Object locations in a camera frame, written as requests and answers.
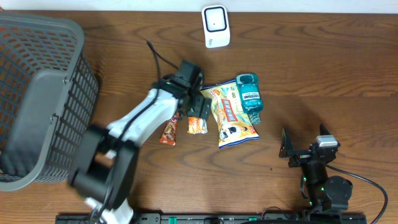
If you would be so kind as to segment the small orange snack pack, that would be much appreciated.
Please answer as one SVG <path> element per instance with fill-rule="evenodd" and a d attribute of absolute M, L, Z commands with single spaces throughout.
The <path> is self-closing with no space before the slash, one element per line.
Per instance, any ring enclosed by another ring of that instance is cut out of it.
<path fill-rule="evenodd" d="M 188 131 L 189 134 L 206 134 L 208 132 L 206 120 L 203 118 L 189 117 Z"/>

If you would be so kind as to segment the yellow snack bag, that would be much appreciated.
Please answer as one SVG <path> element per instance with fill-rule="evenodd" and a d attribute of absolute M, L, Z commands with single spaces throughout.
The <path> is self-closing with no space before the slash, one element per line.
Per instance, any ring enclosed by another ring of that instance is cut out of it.
<path fill-rule="evenodd" d="M 210 108 L 219 131 L 220 149 L 259 139 L 249 116 L 243 111 L 235 79 L 204 86 L 201 93 L 211 98 Z"/>

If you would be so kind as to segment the red-brown chocolate bar wrapper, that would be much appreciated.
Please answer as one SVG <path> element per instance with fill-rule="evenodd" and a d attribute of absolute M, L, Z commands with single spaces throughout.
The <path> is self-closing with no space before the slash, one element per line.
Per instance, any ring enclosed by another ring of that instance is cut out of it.
<path fill-rule="evenodd" d="M 170 146 L 176 145 L 176 132 L 178 121 L 180 119 L 180 113 L 176 112 L 165 125 L 165 129 L 159 139 L 162 144 L 168 144 Z"/>

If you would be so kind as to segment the teal Listerine mouthwash bottle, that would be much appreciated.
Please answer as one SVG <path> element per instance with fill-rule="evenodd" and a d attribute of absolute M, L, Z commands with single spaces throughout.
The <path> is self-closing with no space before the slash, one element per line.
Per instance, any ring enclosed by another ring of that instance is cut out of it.
<path fill-rule="evenodd" d="M 236 77 L 241 106 L 253 125 L 261 123 L 260 112 L 264 109 L 258 83 L 258 76 L 255 73 L 240 74 Z"/>

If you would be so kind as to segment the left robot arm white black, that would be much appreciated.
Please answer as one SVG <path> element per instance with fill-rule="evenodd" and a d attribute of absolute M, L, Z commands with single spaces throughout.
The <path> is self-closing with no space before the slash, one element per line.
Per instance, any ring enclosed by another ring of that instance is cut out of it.
<path fill-rule="evenodd" d="M 177 113 L 208 118 L 211 100 L 200 92 L 204 82 L 204 71 L 184 60 L 176 73 L 153 83 L 146 98 L 127 115 L 105 128 L 86 129 L 68 184 L 93 203 L 90 223 L 130 222 L 133 211 L 127 198 L 141 146 Z"/>

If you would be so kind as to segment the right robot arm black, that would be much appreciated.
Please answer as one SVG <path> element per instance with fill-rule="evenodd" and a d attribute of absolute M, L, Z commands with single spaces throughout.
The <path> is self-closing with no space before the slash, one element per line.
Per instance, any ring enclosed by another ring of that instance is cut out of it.
<path fill-rule="evenodd" d="M 310 200 L 309 213 L 341 213 L 348 209 L 352 183 L 338 175 L 329 176 L 326 166 L 336 159 L 341 144 L 324 125 L 306 150 L 296 150 L 287 128 L 282 129 L 280 158 L 287 158 L 290 168 L 302 170 L 302 195 Z"/>

